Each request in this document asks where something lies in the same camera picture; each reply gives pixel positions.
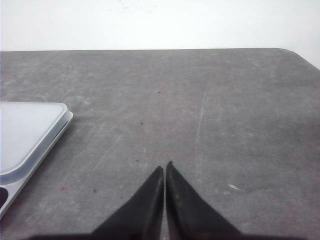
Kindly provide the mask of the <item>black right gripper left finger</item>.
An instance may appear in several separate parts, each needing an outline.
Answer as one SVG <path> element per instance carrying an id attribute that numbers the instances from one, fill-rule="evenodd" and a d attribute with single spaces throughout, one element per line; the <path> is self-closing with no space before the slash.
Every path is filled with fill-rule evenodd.
<path id="1" fill-rule="evenodd" d="M 135 194 L 92 235 L 99 240 L 159 240 L 164 210 L 164 170 L 158 166 Z"/>

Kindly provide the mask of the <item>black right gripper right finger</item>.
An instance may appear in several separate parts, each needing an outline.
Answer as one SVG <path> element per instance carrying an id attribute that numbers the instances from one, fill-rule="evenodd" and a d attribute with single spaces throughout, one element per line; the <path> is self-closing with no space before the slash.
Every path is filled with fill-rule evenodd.
<path id="1" fill-rule="evenodd" d="M 243 235 L 201 198 L 173 162 L 166 166 L 165 197 L 172 240 L 220 240 Z"/>

